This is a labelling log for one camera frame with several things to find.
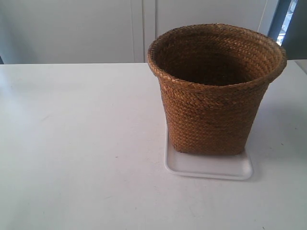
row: cabinet door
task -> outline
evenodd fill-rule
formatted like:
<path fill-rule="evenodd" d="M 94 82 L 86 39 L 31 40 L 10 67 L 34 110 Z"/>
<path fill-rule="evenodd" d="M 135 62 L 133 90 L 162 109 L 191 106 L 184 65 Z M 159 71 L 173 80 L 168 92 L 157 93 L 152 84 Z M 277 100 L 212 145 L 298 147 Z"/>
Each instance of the cabinet door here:
<path fill-rule="evenodd" d="M 142 0 L 0 0 L 0 14 L 18 52 L 11 63 L 144 59 Z"/>
<path fill-rule="evenodd" d="M 156 36 L 192 24 L 225 23 L 267 34 L 277 3 L 278 0 L 144 0 L 145 48 Z M 152 29 L 147 31 L 153 22 L 155 34 Z"/>

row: table surface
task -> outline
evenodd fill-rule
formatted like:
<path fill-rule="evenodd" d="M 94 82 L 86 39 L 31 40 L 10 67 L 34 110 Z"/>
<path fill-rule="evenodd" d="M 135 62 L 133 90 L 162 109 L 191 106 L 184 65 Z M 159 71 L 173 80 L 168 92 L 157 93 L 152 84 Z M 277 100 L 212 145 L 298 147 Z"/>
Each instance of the table surface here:
<path fill-rule="evenodd" d="M 289 61 L 247 142 L 247 181 L 163 165 L 146 63 L 0 67 L 0 229 L 307 229 L 307 76 Z"/>

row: woven texture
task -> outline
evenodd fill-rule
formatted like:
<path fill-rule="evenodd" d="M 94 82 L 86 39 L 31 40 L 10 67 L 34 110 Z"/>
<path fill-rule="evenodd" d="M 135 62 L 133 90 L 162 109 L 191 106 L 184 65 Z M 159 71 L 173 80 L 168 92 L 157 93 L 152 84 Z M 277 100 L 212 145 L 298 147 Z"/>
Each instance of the woven texture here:
<path fill-rule="evenodd" d="M 285 68 L 286 56 L 254 31 L 202 24 L 158 37 L 148 63 L 159 79 L 174 148 L 234 155 L 244 150 L 263 95 Z"/>

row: brown basket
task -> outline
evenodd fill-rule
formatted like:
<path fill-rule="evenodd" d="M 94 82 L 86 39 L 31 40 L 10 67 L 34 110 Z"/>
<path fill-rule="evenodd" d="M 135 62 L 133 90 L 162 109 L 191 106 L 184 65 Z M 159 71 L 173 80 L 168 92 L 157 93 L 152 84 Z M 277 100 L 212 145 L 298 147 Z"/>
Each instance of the brown basket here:
<path fill-rule="evenodd" d="M 286 66 L 270 38 L 225 24 L 173 29 L 148 50 L 177 151 L 233 155 L 244 150 L 269 83 Z"/>

